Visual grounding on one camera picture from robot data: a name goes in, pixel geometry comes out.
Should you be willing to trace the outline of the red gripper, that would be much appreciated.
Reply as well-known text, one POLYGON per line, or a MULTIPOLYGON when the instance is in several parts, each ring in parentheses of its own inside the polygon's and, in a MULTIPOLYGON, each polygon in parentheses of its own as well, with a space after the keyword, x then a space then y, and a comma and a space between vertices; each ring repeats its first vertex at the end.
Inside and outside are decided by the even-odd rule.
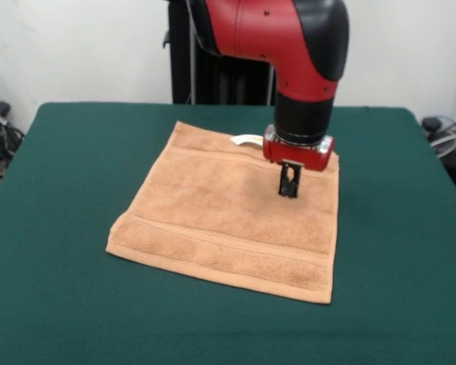
POLYGON ((297 198, 302 167, 325 170, 334 150, 334 138, 326 135, 316 146, 288 144, 277 137, 274 125, 269 125, 264 131, 262 149, 265 159, 281 164, 278 194, 297 198))

